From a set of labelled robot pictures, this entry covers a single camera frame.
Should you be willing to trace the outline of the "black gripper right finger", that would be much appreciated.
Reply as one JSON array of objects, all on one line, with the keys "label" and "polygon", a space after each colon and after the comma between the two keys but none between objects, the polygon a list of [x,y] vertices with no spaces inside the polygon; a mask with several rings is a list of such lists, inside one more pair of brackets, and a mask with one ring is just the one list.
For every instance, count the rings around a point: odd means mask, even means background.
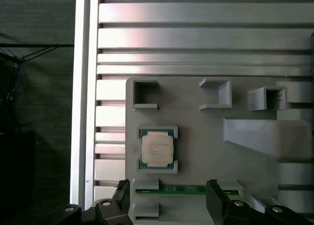
[{"label": "black gripper right finger", "polygon": [[303,215],[282,205],[259,212],[243,200],[231,200],[216,179],[206,183],[206,207],[215,225],[312,225]]}]

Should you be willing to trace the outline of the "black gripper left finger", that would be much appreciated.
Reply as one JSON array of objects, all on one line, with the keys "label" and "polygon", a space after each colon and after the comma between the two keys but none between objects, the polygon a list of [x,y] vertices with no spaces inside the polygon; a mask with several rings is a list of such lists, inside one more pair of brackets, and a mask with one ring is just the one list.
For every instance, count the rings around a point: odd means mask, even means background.
[{"label": "black gripper left finger", "polygon": [[111,198],[99,199],[87,210],[79,205],[66,204],[48,215],[49,225],[131,225],[130,181],[119,181]]}]

